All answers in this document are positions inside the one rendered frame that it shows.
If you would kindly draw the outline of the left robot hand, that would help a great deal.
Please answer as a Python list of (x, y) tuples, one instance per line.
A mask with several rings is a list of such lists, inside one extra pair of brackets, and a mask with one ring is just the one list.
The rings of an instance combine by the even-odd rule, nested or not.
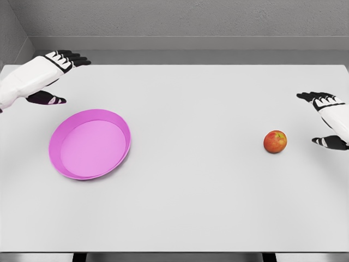
[(40, 105), (65, 104), (66, 99), (54, 96), (43, 89), (72, 69), (90, 64), (91, 61), (87, 57), (70, 50), (56, 50), (37, 56), (14, 70), (21, 81), (18, 98)]

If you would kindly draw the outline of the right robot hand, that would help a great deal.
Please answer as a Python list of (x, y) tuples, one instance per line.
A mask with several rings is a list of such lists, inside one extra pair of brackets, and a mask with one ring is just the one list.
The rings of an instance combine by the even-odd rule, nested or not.
[(334, 135), (316, 137), (312, 142), (331, 150), (349, 150), (349, 104), (326, 92), (302, 92), (299, 99), (310, 103)]

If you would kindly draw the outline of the pink round plate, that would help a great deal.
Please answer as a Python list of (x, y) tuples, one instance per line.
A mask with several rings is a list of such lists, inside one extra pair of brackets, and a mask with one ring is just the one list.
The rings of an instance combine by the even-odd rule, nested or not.
[(104, 109), (78, 112), (64, 120), (49, 142), (49, 158), (63, 176), (90, 180), (106, 175), (126, 158), (131, 145), (127, 122)]

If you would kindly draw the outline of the red apple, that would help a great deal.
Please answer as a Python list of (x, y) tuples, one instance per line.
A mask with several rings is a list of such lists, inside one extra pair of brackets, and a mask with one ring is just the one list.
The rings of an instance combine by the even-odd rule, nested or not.
[(287, 146), (287, 136), (280, 130), (270, 131), (264, 137), (263, 146), (269, 153), (279, 153)]

